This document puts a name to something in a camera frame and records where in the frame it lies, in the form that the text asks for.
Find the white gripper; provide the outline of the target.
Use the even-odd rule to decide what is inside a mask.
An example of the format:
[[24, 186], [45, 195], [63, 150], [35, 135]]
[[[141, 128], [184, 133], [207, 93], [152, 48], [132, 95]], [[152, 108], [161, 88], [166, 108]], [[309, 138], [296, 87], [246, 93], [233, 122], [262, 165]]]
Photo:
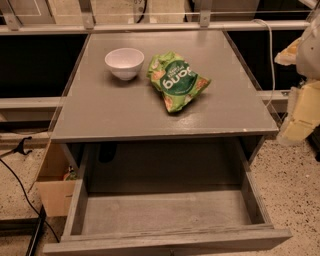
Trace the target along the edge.
[[291, 88], [287, 116], [278, 134], [280, 144], [298, 144], [320, 125], [320, 15], [274, 61], [283, 66], [296, 64], [300, 75], [314, 79]]

